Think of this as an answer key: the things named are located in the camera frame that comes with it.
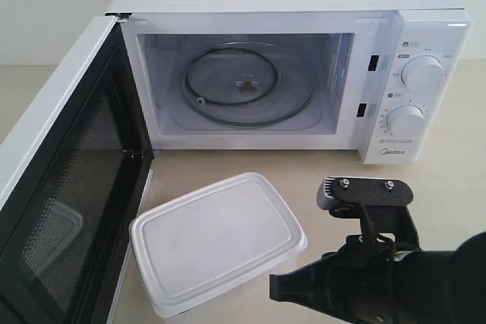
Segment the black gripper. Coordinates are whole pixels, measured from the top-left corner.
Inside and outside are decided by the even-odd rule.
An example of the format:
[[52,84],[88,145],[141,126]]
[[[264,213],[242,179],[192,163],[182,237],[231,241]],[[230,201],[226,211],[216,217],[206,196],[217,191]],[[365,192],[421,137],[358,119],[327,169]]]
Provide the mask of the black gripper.
[[[333,258],[330,283],[336,304],[350,319],[367,323],[403,323],[394,294],[394,263],[399,251],[419,250],[419,238],[407,206],[341,203],[329,214],[357,219],[360,234],[349,235]],[[286,274],[270,275],[270,299],[304,299],[324,290],[326,263],[316,261]]]

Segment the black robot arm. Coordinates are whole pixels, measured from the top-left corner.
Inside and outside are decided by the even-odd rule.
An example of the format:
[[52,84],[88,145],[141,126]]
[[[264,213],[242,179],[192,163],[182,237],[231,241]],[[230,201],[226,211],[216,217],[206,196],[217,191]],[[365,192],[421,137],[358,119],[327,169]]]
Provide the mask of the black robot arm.
[[271,275],[271,300],[347,323],[485,321],[484,233],[454,251],[400,252],[374,229],[367,207],[342,203],[330,214],[358,219],[361,235],[300,269]]

